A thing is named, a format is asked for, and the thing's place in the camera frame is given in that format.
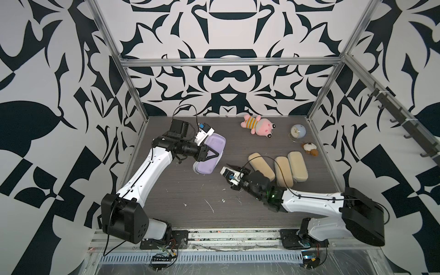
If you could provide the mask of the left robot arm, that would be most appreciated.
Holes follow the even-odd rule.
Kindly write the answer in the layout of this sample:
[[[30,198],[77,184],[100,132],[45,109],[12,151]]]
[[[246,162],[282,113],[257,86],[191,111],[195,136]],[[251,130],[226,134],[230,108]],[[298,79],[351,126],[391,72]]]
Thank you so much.
[[[115,194],[101,202],[102,229],[107,236],[138,244],[143,239],[159,245],[171,240],[171,225],[149,218],[144,211],[154,184],[174,159],[195,159],[197,174],[211,174],[220,162],[226,139],[208,124],[199,124],[192,139],[187,139],[189,123],[172,120],[170,129],[152,141],[151,150],[131,179]]]

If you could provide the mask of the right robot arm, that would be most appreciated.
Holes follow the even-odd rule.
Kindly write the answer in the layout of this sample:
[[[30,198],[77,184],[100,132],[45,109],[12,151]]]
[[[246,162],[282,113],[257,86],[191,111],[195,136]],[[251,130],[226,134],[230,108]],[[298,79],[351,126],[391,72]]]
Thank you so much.
[[[355,238],[376,247],[385,245],[387,210],[359,190],[315,193],[276,186],[261,172],[242,167],[223,167],[221,175],[231,189],[246,191],[269,210],[282,213],[309,213],[299,230],[281,230],[285,249],[299,250],[328,246],[333,238]]]

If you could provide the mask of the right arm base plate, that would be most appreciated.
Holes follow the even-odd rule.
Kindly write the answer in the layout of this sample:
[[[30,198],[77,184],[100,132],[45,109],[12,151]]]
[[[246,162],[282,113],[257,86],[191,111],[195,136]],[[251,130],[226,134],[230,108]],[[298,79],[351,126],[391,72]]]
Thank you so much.
[[[284,249],[306,250],[314,248],[327,248],[328,241],[318,241],[307,234],[300,234],[299,229],[281,229],[280,238]]]

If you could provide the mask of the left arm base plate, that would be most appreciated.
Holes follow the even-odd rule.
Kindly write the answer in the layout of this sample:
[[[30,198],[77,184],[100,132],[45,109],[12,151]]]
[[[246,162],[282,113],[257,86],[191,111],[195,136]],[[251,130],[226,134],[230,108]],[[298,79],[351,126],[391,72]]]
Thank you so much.
[[[168,230],[162,239],[144,238],[140,243],[141,250],[185,248],[189,240],[188,230]]]

